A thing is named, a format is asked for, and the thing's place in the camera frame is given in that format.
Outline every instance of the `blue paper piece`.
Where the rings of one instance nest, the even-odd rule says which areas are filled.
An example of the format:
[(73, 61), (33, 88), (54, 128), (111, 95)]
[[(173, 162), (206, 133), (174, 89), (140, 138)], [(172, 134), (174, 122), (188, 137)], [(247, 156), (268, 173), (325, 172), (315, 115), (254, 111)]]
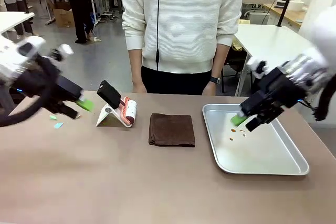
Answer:
[(55, 126), (54, 126), (54, 128), (55, 128), (55, 129), (59, 129), (59, 128), (62, 127), (63, 124), (64, 124), (64, 123), (56, 123)]

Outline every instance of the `gray pants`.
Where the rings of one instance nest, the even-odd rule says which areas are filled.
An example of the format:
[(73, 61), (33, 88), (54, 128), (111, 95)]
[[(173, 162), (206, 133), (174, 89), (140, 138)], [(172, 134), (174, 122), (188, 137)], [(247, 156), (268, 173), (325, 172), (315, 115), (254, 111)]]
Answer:
[[(24, 12), (25, 11), (25, 5), (22, 0), (4, 0), (4, 1), (6, 4), (7, 11), (9, 12)], [(33, 29), (28, 20), (23, 21), (23, 26), (27, 33), (33, 33)], [(17, 26), (15, 26), (15, 30), (18, 35), (23, 35), (22, 24), (18, 24)]]

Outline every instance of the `white plastic holder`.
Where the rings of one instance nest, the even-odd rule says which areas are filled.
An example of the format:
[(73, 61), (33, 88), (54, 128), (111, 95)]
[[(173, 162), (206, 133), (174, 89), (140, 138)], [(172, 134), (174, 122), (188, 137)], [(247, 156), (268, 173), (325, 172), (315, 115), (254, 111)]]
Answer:
[(101, 109), (100, 115), (98, 117), (98, 121), (96, 124), (96, 127), (109, 115), (113, 114), (125, 127), (130, 128), (131, 125), (127, 125), (124, 123), (124, 121), (120, 117), (121, 110), (120, 108), (113, 109), (108, 103), (105, 104), (105, 106)]

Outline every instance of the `metal tray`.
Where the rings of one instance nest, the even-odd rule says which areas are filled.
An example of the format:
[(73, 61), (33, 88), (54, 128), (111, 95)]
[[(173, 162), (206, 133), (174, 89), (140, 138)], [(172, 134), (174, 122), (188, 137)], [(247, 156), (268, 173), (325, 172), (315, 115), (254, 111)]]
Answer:
[(230, 122), (238, 111), (239, 104), (203, 107), (212, 150), (222, 170), (235, 174), (300, 176), (309, 173), (307, 161), (277, 119), (249, 132), (245, 124), (252, 118), (239, 127)]

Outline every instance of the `brown cloth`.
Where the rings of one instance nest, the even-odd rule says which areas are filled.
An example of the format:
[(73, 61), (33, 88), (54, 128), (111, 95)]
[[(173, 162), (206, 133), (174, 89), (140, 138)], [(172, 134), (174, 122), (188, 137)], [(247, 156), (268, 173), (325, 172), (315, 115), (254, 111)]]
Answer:
[(149, 124), (149, 144), (195, 147), (191, 116), (152, 114)]

